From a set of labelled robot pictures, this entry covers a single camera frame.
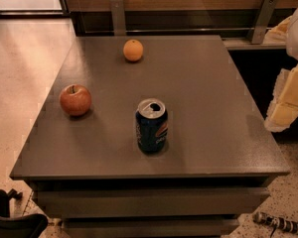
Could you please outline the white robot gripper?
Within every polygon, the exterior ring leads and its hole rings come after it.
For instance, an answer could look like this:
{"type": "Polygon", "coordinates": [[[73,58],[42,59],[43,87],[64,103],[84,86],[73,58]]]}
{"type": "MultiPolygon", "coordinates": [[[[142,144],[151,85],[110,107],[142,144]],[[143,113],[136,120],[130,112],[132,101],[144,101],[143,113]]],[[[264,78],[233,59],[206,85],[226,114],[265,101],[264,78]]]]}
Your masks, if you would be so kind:
{"type": "MultiPolygon", "coordinates": [[[[270,29],[266,42],[284,42],[287,54],[298,60],[298,8],[292,17],[287,17],[270,29]]],[[[298,64],[291,70],[282,68],[277,75],[273,99],[270,101],[264,121],[270,132],[282,132],[298,118],[298,64]]]]}

